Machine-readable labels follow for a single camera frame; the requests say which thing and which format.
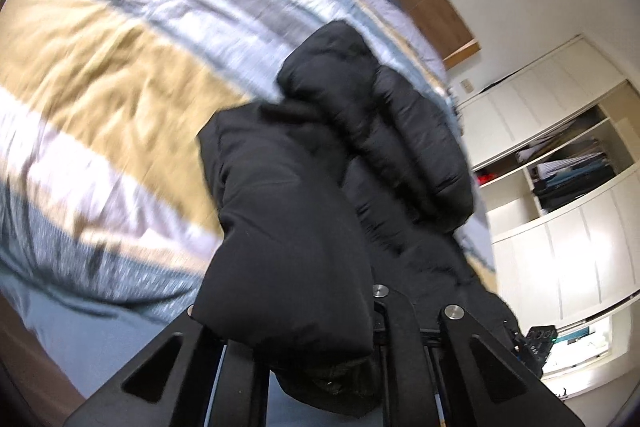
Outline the red item on shelf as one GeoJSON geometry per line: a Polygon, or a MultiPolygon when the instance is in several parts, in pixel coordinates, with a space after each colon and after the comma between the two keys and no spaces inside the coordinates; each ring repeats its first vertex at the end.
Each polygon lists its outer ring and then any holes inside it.
{"type": "Polygon", "coordinates": [[[486,170],[480,170],[476,174],[477,182],[480,185],[484,185],[486,183],[489,183],[490,181],[494,181],[497,178],[498,178],[498,174],[497,173],[486,171],[486,170]]]}

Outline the striped blue yellow duvet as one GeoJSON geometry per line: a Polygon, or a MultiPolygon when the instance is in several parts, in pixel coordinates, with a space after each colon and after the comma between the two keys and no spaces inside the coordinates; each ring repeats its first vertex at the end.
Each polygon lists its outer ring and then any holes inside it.
{"type": "MultiPolygon", "coordinates": [[[[198,134],[222,110],[281,102],[284,61],[334,20],[446,112],[463,150],[444,65],[387,0],[6,0],[1,276],[172,320],[224,239],[198,134]]],[[[456,235],[494,293],[473,182],[456,235]]]]}

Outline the hanging clothes in wardrobe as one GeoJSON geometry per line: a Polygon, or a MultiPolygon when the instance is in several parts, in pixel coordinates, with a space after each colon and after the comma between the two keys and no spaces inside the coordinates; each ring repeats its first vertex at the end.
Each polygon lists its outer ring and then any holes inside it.
{"type": "Polygon", "coordinates": [[[596,138],[570,143],[525,171],[543,213],[574,202],[616,176],[610,155],[596,138]]]}

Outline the black puffer jacket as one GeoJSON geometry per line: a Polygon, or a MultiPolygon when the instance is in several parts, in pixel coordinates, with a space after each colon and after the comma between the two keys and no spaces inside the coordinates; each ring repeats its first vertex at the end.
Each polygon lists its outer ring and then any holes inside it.
{"type": "Polygon", "coordinates": [[[450,303],[508,341],[509,307],[457,238],[474,182],[446,112],[334,20],[284,61],[277,104],[222,110],[198,134],[224,239],[194,317],[267,358],[282,390],[360,417],[380,403],[372,287],[424,329],[450,303]]]}

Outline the white wardrobe with shelves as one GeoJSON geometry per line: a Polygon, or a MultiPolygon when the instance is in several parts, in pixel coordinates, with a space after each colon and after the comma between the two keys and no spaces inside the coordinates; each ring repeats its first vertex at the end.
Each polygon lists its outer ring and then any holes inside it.
{"type": "Polygon", "coordinates": [[[639,363],[639,88],[578,36],[470,98],[463,140],[497,289],[558,339],[544,382],[570,399],[639,363]]]}

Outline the wall socket plate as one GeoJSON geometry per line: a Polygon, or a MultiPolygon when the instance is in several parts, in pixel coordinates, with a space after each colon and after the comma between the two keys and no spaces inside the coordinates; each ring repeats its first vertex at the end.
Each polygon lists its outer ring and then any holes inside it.
{"type": "Polygon", "coordinates": [[[467,94],[473,93],[475,91],[473,83],[469,79],[462,79],[460,81],[460,84],[461,84],[461,87],[464,90],[464,92],[467,93],[467,94]]]}

